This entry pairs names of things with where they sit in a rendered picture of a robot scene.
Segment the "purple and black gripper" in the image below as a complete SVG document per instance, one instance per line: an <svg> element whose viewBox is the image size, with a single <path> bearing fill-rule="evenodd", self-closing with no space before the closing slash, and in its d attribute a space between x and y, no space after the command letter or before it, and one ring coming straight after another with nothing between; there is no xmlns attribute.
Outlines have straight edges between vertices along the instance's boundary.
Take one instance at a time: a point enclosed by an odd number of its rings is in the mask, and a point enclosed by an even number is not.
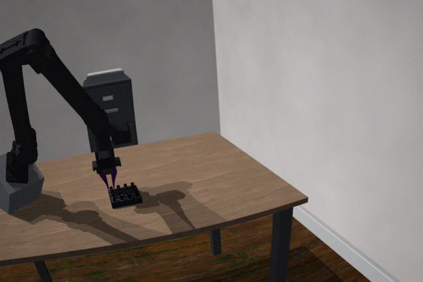
<svg viewBox="0 0 423 282"><path fill-rule="evenodd" d="M105 148L105 150L110 149L112 146ZM102 149L96 149L96 151L102 151ZM115 182L115 178L116 178L116 174L117 174L117 169L116 166L122 166L121 165L121 161L120 161L120 157L115 157L116 159L116 164L113 164L113 173L111 173L112 175L112 184L113 184L113 188L114 188L114 182ZM97 162L92 161L92 167L93 167L93 171L97 171L97 174L99 174L99 176L102 178L102 180L105 182L107 188L109 189L109 185L108 185L108 181L106 180L107 177L105 177L105 174L102 173L102 170L100 169L100 167L97 167Z"/></svg>

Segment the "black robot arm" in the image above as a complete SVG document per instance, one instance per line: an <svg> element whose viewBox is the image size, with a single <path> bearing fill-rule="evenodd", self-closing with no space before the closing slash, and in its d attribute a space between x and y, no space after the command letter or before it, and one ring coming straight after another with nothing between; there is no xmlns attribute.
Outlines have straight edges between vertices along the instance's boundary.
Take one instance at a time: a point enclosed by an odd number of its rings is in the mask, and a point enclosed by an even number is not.
<svg viewBox="0 0 423 282"><path fill-rule="evenodd" d="M96 149L102 149L95 150L97 167L105 175L113 173L114 149L105 148L111 146L110 137L115 146L131 142L129 124L109 123L107 113L59 59L45 33L31 29L0 45L0 70L15 136L12 150L6 154L6 182L27 184L28 167L38 158L36 131L30 125L23 82L22 65L28 64L37 74L41 73L83 119L94 135Z"/></svg>

